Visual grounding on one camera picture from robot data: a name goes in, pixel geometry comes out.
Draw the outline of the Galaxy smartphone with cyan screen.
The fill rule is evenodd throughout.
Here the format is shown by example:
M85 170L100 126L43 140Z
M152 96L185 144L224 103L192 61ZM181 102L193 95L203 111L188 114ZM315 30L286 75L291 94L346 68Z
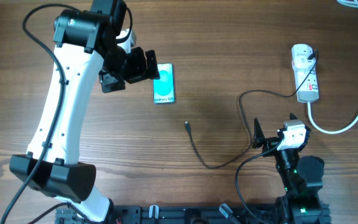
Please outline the Galaxy smartphone with cyan screen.
M159 79L153 80L155 104L175 102L175 79L172 63L158 64Z

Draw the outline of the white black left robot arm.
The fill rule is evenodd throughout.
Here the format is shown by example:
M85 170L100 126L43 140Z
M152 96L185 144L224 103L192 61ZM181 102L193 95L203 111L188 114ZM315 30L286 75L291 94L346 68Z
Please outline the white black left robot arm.
M80 162L83 120L95 81L105 93L158 79L153 50L136 46L122 25L131 11L124 1L94 1L82 11L63 5L55 19L53 75L36 133L24 154L11 157L10 171L31 188L59 200L85 223L122 223L110 198L95 187L96 168Z

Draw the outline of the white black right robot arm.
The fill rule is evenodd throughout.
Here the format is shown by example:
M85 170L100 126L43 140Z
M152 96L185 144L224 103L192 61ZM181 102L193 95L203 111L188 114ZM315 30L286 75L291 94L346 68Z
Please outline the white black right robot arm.
M285 195L275 201L272 223L331 223L329 205L318 196L323 187L324 161L316 156L299 156L310 133L311 129L291 114L276 137L266 138L258 119L254 119L252 147L261 147L264 157L275 158L285 188Z

